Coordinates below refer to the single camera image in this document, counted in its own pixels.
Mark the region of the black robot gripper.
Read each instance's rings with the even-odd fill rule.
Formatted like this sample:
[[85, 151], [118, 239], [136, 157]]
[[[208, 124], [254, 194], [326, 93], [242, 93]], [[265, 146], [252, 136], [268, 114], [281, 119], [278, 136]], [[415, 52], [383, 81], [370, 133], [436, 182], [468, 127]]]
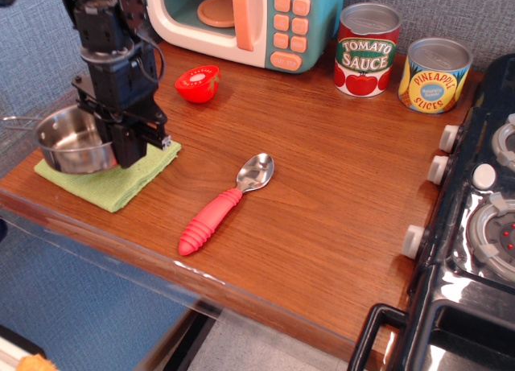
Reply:
[[92, 114], [102, 142], [113, 143], [118, 165], [129, 168], [152, 145], [171, 145], [167, 115], [155, 102], [162, 74], [153, 44], [123, 44], [106, 51], [80, 47], [89, 75], [75, 79], [79, 106]]

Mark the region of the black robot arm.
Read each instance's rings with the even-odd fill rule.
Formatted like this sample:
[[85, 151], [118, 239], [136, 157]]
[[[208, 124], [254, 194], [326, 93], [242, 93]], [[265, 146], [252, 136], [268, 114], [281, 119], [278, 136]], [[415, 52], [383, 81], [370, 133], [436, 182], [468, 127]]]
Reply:
[[[60, 91], [77, 32], [84, 75], [74, 105], [40, 113]], [[155, 102], [165, 71], [146, 33], [144, 0], [1, 0], [1, 130], [32, 131], [48, 166], [92, 174], [133, 166], [149, 146], [171, 145]]]

